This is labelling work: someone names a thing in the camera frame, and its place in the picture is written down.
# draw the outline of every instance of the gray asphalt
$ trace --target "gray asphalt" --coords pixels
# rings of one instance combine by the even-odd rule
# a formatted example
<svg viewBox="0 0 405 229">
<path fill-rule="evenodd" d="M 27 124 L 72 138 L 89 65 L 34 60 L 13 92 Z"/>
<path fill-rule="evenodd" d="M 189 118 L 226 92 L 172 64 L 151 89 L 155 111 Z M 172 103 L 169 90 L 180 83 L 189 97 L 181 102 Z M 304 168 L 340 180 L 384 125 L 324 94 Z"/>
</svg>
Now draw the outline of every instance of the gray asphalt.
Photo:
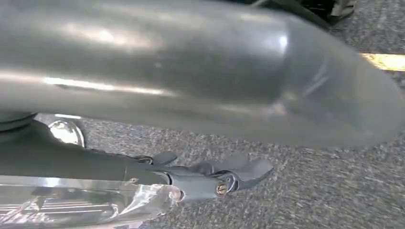
<svg viewBox="0 0 405 229">
<path fill-rule="evenodd" d="M 404 12 L 405 0 L 361 0 L 332 33 L 359 52 L 405 54 Z M 389 74 L 405 91 L 405 72 Z M 91 119 L 79 124 L 89 147 L 111 153 L 173 151 L 179 165 L 245 154 L 275 165 L 272 177 L 256 188 L 174 209 L 148 222 L 153 228 L 405 228 L 404 134 L 370 148 L 313 150 Z"/>
</svg>

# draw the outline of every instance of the road marking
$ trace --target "road marking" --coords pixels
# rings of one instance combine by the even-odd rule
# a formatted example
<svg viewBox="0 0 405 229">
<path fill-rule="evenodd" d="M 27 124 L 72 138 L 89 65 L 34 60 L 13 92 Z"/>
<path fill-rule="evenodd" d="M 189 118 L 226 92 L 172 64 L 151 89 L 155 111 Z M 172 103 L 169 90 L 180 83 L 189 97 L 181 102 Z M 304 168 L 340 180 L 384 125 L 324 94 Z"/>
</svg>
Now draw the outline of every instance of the road marking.
<svg viewBox="0 0 405 229">
<path fill-rule="evenodd" d="M 405 55 L 361 53 L 361 56 L 381 70 L 405 72 Z"/>
</svg>

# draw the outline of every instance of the motorcycle exhaust pipe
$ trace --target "motorcycle exhaust pipe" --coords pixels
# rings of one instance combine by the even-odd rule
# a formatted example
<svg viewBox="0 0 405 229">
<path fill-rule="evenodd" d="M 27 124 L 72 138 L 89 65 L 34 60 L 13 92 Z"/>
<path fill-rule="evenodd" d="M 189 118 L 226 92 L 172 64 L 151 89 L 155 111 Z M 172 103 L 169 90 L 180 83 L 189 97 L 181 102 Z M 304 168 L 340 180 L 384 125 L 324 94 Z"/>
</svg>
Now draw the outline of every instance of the motorcycle exhaust pipe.
<svg viewBox="0 0 405 229">
<path fill-rule="evenodd" d="M 402 128 L 388 76 L 281 12 L 187 0 L 0 9 L 1 120 L 58 113 L 316 147 Z"/>
</svg>

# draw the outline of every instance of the foot peg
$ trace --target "foot peg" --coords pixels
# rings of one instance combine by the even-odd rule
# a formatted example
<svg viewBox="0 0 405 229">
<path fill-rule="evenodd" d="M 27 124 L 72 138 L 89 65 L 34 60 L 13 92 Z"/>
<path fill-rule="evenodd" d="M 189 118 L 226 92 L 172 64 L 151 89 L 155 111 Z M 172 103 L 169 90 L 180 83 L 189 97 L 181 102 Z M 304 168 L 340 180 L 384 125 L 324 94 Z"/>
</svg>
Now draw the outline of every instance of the foot peg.
<svg viewBox="0 0 405 229">
<path fill-rule="evenodd" d="M 162 166 L 174 161 L 173 153 L 161 153 L 152 158 L 153 165 Z M 224 196 L 226 193 L 248 189 L 271 174 L 273 166 L 265 160 L 248 161 L 242 155 L 232 156 L 223 162 L 203 161 L 191 167 L 165 167 L 164 172 L 184 191 L 186 199 L 197 200 Z"/>
</svg>

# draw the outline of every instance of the chrome bolt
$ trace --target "chrome bolt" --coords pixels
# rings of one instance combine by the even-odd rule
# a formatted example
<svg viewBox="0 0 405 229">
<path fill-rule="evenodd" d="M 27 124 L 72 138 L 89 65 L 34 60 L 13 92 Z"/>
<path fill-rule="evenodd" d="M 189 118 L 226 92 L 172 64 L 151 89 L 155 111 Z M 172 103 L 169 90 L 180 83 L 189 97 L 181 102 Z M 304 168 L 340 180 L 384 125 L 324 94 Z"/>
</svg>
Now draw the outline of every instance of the chrome bolt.
<svg viewBox="0 0 405 229">
<path fill-rule="evenodd" d="M 228 192 L 228 185 L 226 183 L 219 183 L 216 187 L 216 194 L 218 196 L 223 196 Z"/>
</svg>

